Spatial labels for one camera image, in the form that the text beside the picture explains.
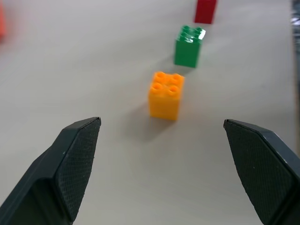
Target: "red lego brick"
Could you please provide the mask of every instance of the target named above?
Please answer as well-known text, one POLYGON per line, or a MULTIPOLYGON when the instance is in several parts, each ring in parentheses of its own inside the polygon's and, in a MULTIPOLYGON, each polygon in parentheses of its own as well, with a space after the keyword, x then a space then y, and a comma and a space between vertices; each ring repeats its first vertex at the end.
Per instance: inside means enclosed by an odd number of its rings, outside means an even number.
POLYGON ((4 19, 4 9, 2 2, 0 1, 0 40, 5 36, 6 28, 5 28, 5 19, 4 19))
POLYGON ((198 0, 195 23, 212 24, 217 0, 198 0))

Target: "white table surface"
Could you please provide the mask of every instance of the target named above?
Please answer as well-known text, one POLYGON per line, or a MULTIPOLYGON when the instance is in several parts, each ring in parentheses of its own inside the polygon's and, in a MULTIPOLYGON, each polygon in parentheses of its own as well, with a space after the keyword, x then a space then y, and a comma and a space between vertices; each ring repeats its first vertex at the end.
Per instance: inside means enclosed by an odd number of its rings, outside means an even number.
POLYGON ((65 126, 100 116, 75 225, 260 225, 223 121, 296 150, 288 0, 220 0, 199 68, 172 63, 193 0, 7 0, 0 46, 0 202, 65 126), (176 123, 151 119, 155 71, 186 77, 176 123))

